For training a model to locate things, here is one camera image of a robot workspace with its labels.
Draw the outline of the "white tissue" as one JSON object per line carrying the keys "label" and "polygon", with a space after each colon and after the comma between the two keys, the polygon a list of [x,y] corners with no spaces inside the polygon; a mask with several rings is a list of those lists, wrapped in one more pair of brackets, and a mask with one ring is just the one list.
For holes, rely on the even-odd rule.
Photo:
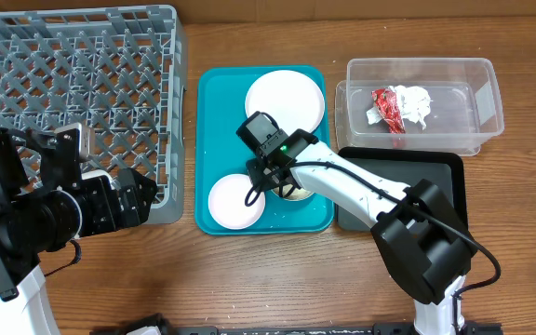
{"label": "white tissue", "polygon": [[[405,121],[409,121],[420,125],[422,130],[427,128],[425,117],[431,113],[432,99],[425,88],[418,86],[405,87],[402,85],[382,88],[390,88],[396,93],[397,104],[404,125]],[[369,125],[374,125],[383,121],[378,114],[374,101],[373,106],[366,111],[366,115]]]}

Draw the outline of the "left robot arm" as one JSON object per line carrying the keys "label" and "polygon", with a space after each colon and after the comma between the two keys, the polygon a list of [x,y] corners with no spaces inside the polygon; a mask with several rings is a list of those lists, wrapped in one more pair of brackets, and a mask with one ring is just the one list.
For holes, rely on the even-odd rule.
{"label": "left robot arm", "polygon": [[0,127],[0,334],[57,334],[40,253],[147,222],[155,181],[126,167],[83,172],[95,134]]}

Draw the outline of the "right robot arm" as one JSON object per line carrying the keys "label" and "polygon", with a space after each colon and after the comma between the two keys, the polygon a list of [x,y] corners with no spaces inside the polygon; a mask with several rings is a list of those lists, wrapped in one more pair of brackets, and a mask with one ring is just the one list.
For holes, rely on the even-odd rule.
{"label": "right robot arm", "polygon": [[254,113],[236,135],[255,155],[246,206],[287,184],[326,197],[368,227],[389,275],[415,302],[416,333],[463,333],[460,290],[477,247],[435,184],[387,180],[305,130],[287,134],[266,113]]}

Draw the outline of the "grey-green bowl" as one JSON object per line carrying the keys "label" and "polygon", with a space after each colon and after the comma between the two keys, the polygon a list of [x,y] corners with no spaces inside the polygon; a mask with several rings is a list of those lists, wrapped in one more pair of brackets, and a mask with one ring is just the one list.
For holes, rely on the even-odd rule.
{"label": "grey-green bowl", "polygon": [[276,186],[272,189],[272,192],[278,197],[287,201],[302,201],[314,194],[313,192],[296,187],[292,184]]}

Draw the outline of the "red snack wrapper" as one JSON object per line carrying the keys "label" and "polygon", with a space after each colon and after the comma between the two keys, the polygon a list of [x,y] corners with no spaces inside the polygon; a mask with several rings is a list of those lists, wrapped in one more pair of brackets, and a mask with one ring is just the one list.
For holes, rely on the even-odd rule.
{"label": "red snack wrapper", "polygon": [[389,132],[405,134],[405,126],[397,104],[396,93],[390,88],[378,88],[372,92],[379,116],[388,125]]}

